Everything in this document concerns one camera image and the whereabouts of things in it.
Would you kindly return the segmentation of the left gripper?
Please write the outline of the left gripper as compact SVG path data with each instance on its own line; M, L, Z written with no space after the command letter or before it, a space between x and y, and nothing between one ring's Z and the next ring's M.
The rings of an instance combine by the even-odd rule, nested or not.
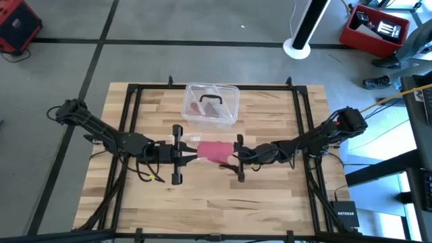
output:
M182 153L196 153L195 148L189 147L186 142L182 142L183 127L181 125L173 125L174 144L150 145L148 148L148 163L152 164L173 164L173 173L171 175L171 184L180 185L183 182L181 167L195 159L197 155L188 155L185 157L176 157L173 159L173 148L175 151Z

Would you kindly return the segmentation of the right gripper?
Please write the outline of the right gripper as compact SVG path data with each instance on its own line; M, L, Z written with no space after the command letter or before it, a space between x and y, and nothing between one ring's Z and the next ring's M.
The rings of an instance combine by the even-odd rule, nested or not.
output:
M265 155L265 144L261 144L256 146L255 148L248 148L244 146L244 137L241 134L236 135L237 141L233 143L233 155L237 156L243 153L243 160L237 158L238 164L221 164L219 167L224 169L232 170L238 177L239 182L245 181L245 173L244 173L244 162L246 164L259 164L262 157Z

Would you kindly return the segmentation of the pink elastic bandage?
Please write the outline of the pink elastic bandage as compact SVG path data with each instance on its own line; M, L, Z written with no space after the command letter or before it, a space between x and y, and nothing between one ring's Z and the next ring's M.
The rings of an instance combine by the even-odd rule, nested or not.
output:
M205 158L218 165L229 165L228 157L234 154L234 144L229 142L199 142L197 146L197 157Z

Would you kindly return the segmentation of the grey bandage roll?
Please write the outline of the grey bandage roll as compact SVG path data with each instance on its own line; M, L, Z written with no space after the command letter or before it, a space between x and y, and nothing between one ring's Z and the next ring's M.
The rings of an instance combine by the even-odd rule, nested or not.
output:
M207 102L204 106L205 117L221 118L222 108L219 103Z

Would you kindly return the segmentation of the black pole with white base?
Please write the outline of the black pole with white base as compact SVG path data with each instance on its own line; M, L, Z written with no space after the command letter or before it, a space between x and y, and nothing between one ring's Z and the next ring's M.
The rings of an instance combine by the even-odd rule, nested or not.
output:
M283 51L292 59L305 59L311 52L309 41L331 0L308 0L299 25L291 38L283 43Z

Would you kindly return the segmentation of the black desk crossbar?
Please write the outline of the black desk crossbar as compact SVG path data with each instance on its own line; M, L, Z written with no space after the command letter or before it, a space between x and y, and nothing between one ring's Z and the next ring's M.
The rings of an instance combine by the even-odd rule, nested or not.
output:
M401 173L408 168L419 169L420 167L421 157L419 152L414 149L397 157L348 173L346 182L349 187L357 186Z

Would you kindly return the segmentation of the person's black shoe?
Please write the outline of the person's black shoe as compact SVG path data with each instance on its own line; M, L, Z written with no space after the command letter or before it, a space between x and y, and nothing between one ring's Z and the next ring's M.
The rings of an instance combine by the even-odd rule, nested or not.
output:
M379 78L368 78L362 81L362 86L368 90L384 89L391 86L391 81L388 76Z
M371 64L377 68L387 68L391 70L399 70L401 63L398 61L395 55L386 57L384 59L373 59Z

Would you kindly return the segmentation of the black desk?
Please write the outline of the black desk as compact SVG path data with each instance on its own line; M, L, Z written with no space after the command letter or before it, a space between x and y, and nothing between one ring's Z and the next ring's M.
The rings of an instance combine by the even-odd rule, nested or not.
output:
M417 101L415 93L404 95L406 109L410 118L410 125L416 149L419 155L419 168L408 172L411 192L414 196L416 217L424 241L432 242L432 210L427 211L423 206L423 186L421 185L421 171L429 172L432 177L432 126L427 123L427 113L423 102Z

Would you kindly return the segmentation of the small black device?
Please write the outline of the small black device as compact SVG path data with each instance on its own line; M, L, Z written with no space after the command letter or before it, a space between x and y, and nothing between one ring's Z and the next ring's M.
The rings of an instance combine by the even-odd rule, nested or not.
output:
M369 23L369 17L368 15L363 11L356 11L352 18L352 24L356 28L360 25L367 25Z

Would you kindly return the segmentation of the black keyboard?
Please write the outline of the black keyboard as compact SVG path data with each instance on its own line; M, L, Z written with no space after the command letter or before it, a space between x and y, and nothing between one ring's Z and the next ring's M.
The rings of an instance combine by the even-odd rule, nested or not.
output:
M432 172L421 170L420 181L423 210L432 213Z

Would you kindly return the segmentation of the silver toaster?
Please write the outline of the silver toaster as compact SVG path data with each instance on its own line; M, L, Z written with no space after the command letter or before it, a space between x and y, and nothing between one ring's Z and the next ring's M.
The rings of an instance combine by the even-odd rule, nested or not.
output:
M381 20L375 28L375 32L384 40L396 43L400 39L402 27L392 22Z

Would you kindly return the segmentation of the red and black case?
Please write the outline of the red and black case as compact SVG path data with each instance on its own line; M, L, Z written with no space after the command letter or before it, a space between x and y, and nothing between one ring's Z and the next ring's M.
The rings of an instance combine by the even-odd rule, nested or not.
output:
M24 0L0 0L0 53L21 55L42 28Z

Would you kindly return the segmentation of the person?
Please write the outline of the person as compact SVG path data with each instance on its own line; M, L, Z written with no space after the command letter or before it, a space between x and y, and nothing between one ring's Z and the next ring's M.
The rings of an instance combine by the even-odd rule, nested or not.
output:
M421 48L425 47L426 44L431 41L432 20L428 20L409 35L405 44L401 48L389 56L395 55L398 61L402 64L407 59L414 57ZM401 77L417 76L419 74L424 74L425 72L425 77L432 78L432 60L403 70L400 68L396 72L385 76L389 77L391 86L396 90L400 90L402 87Z

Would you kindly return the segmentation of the black metal table frame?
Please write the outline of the black metal table frame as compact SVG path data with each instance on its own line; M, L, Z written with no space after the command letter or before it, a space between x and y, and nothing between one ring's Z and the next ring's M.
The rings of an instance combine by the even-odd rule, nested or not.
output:
M200 132L201 142L237 141L254 149L264 143L292 140L320 126L330 117L322 86L285 84L239 85L234 103L240 122L217 130L190 125L183 84L113 83L99 119L120 132L135 132L152 140L167 140L173 125L183 134ZM146 165L133 171L136 159L122 159L109 151L90 161L78 220L70 232L40 234L35 224L26 236L0 238L0 243L89 243L131 238L147 239L279 240L329 243L421 243L364 236L346 227L327 195L347 184L342 166L332 159L297 152L294 166L275 162L258 171L245 165L245 181L206 158L181 167L183 182L171 184L173 165L152 164L163 179L158 182Z

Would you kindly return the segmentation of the black Netgear network switch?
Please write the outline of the black Netgear network switch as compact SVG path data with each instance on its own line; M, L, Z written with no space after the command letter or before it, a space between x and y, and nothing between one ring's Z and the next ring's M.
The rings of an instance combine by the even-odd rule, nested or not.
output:
M358 214L354 201L331 201L337 218L346 227L359 227Z

